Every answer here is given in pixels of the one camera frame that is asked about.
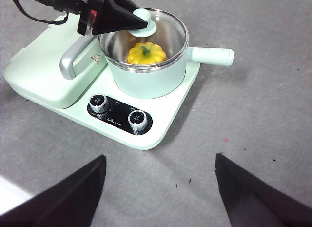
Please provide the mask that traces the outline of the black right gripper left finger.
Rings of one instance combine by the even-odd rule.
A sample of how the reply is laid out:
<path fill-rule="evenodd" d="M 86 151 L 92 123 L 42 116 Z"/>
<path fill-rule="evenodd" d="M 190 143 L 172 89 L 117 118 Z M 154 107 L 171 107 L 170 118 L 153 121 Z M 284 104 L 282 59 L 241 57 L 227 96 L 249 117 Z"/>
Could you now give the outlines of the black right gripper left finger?
<path fill-rule="evenodd" d="M 88 227 L 102 195 L 106 158 L 100 155 L 59 183 L 4 213 L 2 227 Z"/>

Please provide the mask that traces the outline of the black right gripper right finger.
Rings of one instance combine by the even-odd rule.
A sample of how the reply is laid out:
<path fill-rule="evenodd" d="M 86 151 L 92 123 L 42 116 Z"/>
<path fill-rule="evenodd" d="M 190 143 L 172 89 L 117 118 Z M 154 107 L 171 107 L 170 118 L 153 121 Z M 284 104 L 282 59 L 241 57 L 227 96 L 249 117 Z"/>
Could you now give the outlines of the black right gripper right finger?
<path fill-rule="evenodd" d="M 233 227 L 310 227 L 312 209 L 269 186 L 222 153 L 215 158 L 219 193 Z"/>

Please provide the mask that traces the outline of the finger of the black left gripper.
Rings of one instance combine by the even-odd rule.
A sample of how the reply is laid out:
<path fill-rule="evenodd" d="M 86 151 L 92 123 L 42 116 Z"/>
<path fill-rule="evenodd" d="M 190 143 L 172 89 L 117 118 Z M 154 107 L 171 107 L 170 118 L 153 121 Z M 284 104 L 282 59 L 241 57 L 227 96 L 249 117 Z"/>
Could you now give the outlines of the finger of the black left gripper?
<path fill-rule="evenodd" d="M 139 8 L 134 2 L 131 0 L 113 0 L 116 5 L 120 6 L 121 8 L 127 11 L 135 11 Z"/>
<path fill-rule="evenodd" d="M 113 0 L 92 0 L 92 10 L 96 11 L 96 19 L 92 26 L 92 34 L 143 29 L 147 21 L 116 5 Z"/>

